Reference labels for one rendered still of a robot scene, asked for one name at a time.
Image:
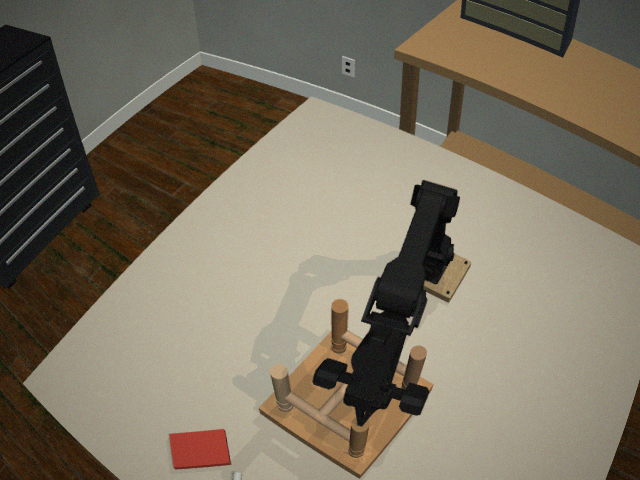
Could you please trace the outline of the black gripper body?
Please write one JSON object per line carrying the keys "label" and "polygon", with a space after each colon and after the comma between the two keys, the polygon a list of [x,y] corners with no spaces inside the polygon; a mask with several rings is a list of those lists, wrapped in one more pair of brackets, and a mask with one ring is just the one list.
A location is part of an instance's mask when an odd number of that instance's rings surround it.
{"label": "black gripper body", "polygon": [[[399,359],[400,356],[395,359],[390,371],[388,372],[389,383],[387,386],[393,388],[393,393],[390,397],[390,400],[396,399],[401,401],[399,404],[399,408],[402,412],[416,416],[421,415],[429,394],[429,389],[428,387],[408,383],[408,386],[405,390],[396,387],[396,384],[392,384]],[[316,386],[328,390],[334,388],[337,381],[348,384],[351,378],[351,373],[346,372],[346,370],[346,363],[327,358],[316,369],[312,383]],[[402,398],[403,395],[404,397]]]}

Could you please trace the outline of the red flat rectangular pad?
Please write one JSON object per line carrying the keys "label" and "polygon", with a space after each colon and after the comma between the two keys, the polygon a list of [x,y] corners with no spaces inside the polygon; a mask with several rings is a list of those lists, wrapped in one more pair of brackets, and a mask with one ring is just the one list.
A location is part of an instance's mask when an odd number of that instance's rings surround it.
{"label": "red flat rectangular pad", "polygon": [[174,469],[231,465],[224,429],[169,434]]}

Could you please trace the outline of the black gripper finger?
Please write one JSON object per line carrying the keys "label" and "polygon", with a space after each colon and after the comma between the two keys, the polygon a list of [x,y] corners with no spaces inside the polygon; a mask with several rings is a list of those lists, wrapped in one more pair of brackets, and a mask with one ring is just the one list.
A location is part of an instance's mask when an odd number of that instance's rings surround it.
{"label": "black gripper finger", "polygon": [[[391,400],[389,401],[389,403],[391,402]],[[379,407],[379,409],[387,409],[389,403],[387,404],[387,406],[385,408],[384,407]],[[373,407],[373,409],[370,412],[365,412],[365,414],[364,414],[364,416],[363,416],[363,418],[361,420],[360,426],[363,426],[365,424],[365,422],[370,418],[370,416],[377,410],[378,410],[377,408]]]}
{"label": "black gripper finger", "polygon": [[357,425],[360,426],[362,417],[364,416],[365,412],[358,408],[355,408],[355,412],[356,412]]}

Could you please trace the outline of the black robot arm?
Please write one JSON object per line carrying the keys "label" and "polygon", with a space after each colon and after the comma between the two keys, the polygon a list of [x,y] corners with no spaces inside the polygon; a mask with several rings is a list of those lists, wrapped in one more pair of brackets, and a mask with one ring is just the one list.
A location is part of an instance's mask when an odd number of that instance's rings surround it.
{"label": "black robot arm", "polygon": [[[401,355],[406,336],[418,328],[427,303],[426,291],[421,290],[424,281],[439,282],[454,258],[454,244],[445,234],[443,223],[450,223],[456,216],[460,201],[457,194],[456,189],[426,180],[414,186],[410,205],[415,207],[416,202],[417,207],[403,246],[399,256],[377,277],[361,319],[371,326],[351,357],[354,371],[345,390],[345,405],[365,412],[387,406],[393,392],[387,386],[388,372]],[[371,312],[375,301],[382,314]],[[410,316],[413,319],[408,325],[406,318]]]}

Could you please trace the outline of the wooden stool legs with h-shaped crossbars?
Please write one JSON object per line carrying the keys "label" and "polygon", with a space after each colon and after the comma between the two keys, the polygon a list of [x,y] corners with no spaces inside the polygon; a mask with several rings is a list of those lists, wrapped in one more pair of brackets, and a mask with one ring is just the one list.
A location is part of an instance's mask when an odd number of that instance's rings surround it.
{"label": "wooden stool legs with h-shaped crossbars", "polygon": [[[343,299],[337,299],[331,304],[331,342],[332,351],[341,354],[346,351],[347,343],[355,348],[359,346],[362,338],[348,331],[348,303]],[[409,355],[407,365],[398,363],[395,372],[404,376],[401,388],[406,389],[408,382],[418,384],[422,368],[427,356],[427,350],[423,346],[414,346]],[[349,441],[349,455],[354,458],[363,456],[370,422],[363,426],[357,425],[357,419],[351,422],[351,430],[333,418],[331,412],[344,398],[347,384],[342,384],[334,394],[317,409],[293,392],[291,392],[288,370],[282,364],[275,364],[270,369],[271,380],[276,396],[278,408],[283,412],[289,412],[293,406],[319,422],[329,430]],[[361,454],[362,453],[362,454]]]}

